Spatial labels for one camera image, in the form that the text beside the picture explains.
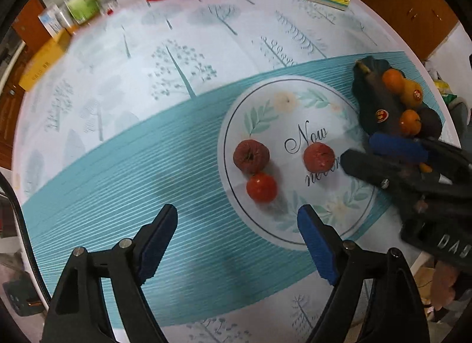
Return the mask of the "person right hand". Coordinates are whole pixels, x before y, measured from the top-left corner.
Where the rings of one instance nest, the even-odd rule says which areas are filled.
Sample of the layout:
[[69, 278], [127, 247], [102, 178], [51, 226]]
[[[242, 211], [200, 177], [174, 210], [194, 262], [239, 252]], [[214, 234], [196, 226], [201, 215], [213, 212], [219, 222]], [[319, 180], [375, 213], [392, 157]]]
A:
[[448, 306], [455, 298], [453, 288], [458, 279], [459, 271], [452, 265], [438, 262], [435, 266], [431, 287], [430, 301], [435, 311]]

